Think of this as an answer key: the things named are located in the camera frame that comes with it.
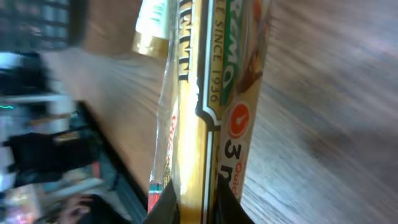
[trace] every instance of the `red circle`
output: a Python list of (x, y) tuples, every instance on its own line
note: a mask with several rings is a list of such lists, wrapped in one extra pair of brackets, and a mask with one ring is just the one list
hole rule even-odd
[(248, 128), (249, 120), (249, 108), (243, 103), (236, 105), (229, 122), (229, 136), (233, 139), (243, 136)]

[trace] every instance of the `gold cap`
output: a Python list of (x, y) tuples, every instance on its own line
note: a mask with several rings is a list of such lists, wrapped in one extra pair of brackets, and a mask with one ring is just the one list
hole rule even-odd
[(167, 58), (169, 52), (169, 40), (136, 32), (132, 50), (155, 58)]

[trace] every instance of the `wood grain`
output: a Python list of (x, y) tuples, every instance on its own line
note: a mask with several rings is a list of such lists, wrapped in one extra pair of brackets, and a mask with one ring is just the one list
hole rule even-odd
[[(135, 21), (120, 18), (137, 12), (139, 1), (109, 4), (90, 2), (90, 12), (109, 16), (89, 15), (95, 26), (81, 48), (45, 58), (95, 110), (146, 191), (164, 62), (115, 59), (129, 52), (134, 32), (96, 42), (99, 30), (134, 29)], [(245, 210), (256, 223), (395, 223), (398, 2), (278, 0), (273, 15)]]

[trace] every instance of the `dark basket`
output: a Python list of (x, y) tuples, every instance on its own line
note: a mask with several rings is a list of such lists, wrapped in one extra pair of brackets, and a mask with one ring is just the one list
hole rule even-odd
[(0, 52), (68, 47), (69, 0), (0, 0)]

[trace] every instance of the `wooden table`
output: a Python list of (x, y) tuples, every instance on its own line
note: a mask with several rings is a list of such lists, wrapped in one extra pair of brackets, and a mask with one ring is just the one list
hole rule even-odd
[[(276, 2), (243, 207), (256, 223), (396, 223), (398, 2)], [(45, 58), (146, 191), (164, 62), (125, 57), (138, 10), (91, 0), (81, 47)]]

